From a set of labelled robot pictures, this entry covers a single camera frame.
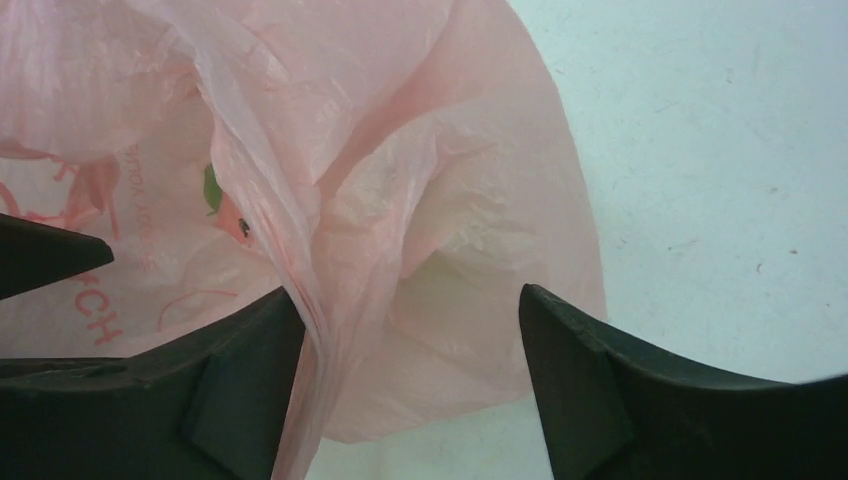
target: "small insect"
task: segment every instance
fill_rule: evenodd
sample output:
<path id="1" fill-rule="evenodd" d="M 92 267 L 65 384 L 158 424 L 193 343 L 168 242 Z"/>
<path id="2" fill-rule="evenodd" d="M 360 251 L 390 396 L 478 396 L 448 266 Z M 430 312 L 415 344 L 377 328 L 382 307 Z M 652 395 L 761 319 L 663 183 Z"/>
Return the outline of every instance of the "small insect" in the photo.
<path id="1" fill-rule="evenodd" d="M 239 230 L 241 230 L 241 234 L 244 235 L 244 238 L 247 238 L 248 235 L 250 235 L 250 225 L 248 225 L 243 218 L 239 218 Z"/>

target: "plastic bag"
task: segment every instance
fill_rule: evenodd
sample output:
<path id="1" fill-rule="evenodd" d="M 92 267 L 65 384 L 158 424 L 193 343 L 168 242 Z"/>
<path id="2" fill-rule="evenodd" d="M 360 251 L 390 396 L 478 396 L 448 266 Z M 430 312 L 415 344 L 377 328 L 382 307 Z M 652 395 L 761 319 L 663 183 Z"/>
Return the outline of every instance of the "plastic bag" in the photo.
<path id="1" fill-rule="evenodd" d="M 0 355 L 134 355 L 282 283 L 308 340 L 276 478 L 322 434 L 529 392 L 524 283 L 605 315 L 557 90 L 502 0 L 0 0 L 0 65 L 0 212 L 116 254 L 0 302 Z"/>

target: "crumpled plastic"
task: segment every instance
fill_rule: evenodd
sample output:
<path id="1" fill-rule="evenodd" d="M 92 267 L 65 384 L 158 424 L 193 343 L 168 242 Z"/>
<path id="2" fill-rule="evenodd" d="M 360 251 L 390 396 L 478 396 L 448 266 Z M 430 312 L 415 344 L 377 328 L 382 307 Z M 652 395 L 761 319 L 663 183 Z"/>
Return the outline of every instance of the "crumpled plastic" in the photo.
<path id="1" fill-rule="evenodd" d="M 308 338 L 275 478 L 527 394 L 525 283 L 605 316 L 504 0 L 0 0 L 0 66 L 0 212 L 116 254 L 0 302 L 0 355 L 134 355 L 282 284 Z"/>

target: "green leaf graphic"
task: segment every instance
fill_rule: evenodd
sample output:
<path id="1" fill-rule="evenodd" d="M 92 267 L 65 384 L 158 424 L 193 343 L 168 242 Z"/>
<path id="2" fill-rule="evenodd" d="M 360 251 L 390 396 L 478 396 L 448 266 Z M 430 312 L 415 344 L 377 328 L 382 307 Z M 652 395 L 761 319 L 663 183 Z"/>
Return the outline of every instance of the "green leaf graphic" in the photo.
<path id="1" fill-rule="evenodd" d="M 203 171 L 203 196 L 206 198 L 206 203 L 212 208 L 212 213 L 209 215 L 218 213 L 218 209 L 221 208 L 221 200 L 224 198 L 224 191 L 218 186 L 215 170 L 211 163 Z"/>

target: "white background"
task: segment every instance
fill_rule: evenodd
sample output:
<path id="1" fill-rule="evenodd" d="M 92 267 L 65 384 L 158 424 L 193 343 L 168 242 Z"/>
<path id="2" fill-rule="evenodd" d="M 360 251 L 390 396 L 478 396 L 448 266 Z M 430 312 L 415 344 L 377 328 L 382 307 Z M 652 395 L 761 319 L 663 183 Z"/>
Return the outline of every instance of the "white background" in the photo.
<path id="1" fill-rule="evenodd" d="M 577 141 L 610 321 L 740 373 L 848 372 L 848 3 L 511 3 Z M 528 399 L 325 441 L 309 480 L 340 479 L 551 473 Z"/>

